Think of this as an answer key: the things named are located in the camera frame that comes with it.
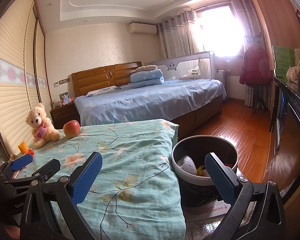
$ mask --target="pink scarf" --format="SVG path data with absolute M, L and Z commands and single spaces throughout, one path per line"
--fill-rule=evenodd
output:
M 47 132 L 47 124 L 43 123 L 40 125 L 39 129 L 34 134 L 34 137 L 36 139 L 42 139 L 42 137 L 46 134 L 46 132 Z

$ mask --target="blue gripper pad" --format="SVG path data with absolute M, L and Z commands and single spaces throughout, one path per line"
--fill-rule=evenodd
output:
M 77 167 L 70 175 L 67 189 L 74 205 L 84 201 L 94 180 L 98 176 L 101 167 L 101 154 L 93 152 L 85 163 L 82 166 Z
M 239 195 L 240 186 L 236 180 L 236 174 L 228 169 L 214 154 L 206 155 L 204 159 L 204 167 L 211 177 L 223 201 L 233 205 Z
M 14 160 L 11 163 L 11 169 L 13 171 L 18 171 L 21 168 L 23 168 L 24 166 L 28 165 L 29 163 L 31 163 L 33 161 L 33 157 L 27 153 L 25 155 L 22 155 L 20 158 Z

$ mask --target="red apple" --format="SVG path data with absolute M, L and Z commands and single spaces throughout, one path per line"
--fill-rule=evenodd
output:
M 70 122 L 67 122 L 64 126 L 63 126 L 63 132 L 65 133 L 65 135 L 71 139 L 73 137 L 76 137 L 79 135 L 80 133 L 80 124 L 78 123 L 78 121 L 76 120 L 72 120 Z

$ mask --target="air conditioner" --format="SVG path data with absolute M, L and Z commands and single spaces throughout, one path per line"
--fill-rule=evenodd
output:
M 141 23 L 131 23 L 129 25 L 130 33 L 148 33 L 156 34 L 157 26 L 150 24 L 141 24 Z

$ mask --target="teddy bear's ear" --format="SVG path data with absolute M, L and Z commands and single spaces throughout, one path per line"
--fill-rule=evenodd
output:
M 37 106 L 44 109 L 44 105 L 42 103 L 37 104 Z

